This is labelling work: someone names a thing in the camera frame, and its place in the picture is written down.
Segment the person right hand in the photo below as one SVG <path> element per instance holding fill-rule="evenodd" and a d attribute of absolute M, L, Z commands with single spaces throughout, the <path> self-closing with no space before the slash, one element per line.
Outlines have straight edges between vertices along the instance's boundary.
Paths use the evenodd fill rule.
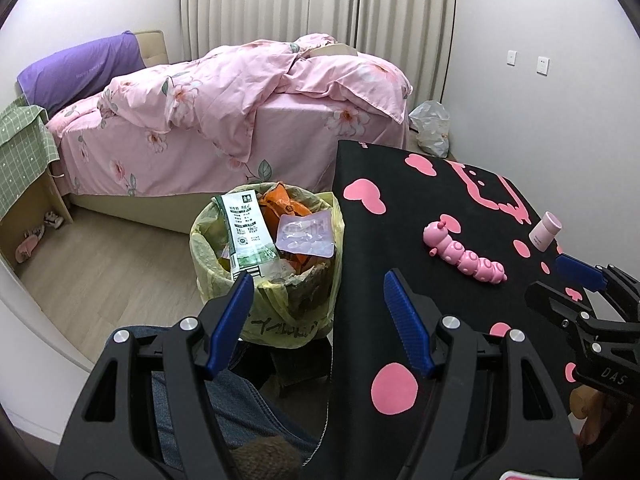
<path fill-rule="evenodd" d="M 596 442 L 602 429 L 606 395 L 589 386 L 579 386 L 570 394 L 570 412 L 584 424 L 577 437 L 579 446 Z"/>

